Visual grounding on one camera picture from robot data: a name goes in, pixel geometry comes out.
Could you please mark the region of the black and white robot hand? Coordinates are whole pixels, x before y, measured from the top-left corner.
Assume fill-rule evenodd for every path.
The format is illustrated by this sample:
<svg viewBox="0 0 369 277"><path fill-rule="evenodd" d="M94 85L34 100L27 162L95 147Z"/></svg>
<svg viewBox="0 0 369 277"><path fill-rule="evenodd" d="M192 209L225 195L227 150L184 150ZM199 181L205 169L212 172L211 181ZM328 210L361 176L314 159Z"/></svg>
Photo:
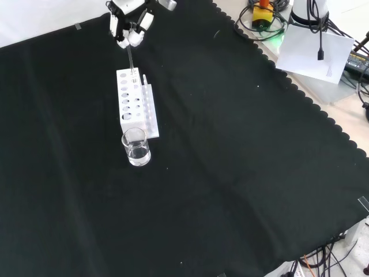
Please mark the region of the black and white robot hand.
<svg viewBox="0 0 369 277"><path fill-rule="evenodd" d="M153 5L159 4L169 11L176 1L111 0L106 2L110 12L110 34L122 49L137 47L154 20Z"/></svg>

